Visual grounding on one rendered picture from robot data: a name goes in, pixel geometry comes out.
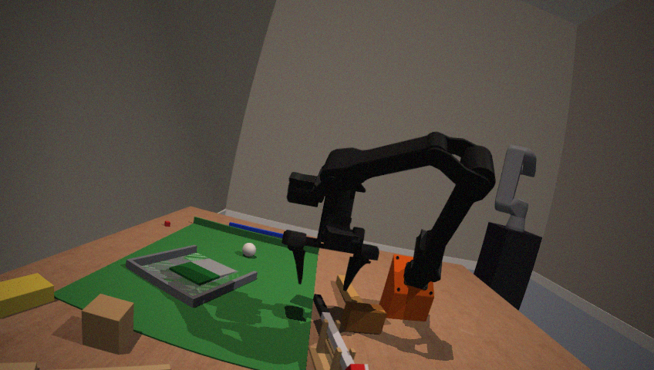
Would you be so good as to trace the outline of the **white ball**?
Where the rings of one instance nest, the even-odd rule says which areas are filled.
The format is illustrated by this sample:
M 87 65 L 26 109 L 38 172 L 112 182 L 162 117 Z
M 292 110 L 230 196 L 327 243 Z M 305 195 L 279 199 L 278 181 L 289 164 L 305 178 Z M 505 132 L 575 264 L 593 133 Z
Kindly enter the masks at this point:
M 251 257 L 256 253 L 256 248 L 253 243 L 246 243 L 242 248 L 242 252 L 246 257 Z

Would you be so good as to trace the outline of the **yellow rectangular block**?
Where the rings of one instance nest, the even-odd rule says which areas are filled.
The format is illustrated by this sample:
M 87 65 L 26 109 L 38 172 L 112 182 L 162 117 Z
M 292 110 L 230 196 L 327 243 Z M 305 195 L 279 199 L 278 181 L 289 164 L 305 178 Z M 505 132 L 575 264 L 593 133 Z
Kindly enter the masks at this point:
M 54 301 L 54 285 L 39 273 L 0 282 L 0 318 Z

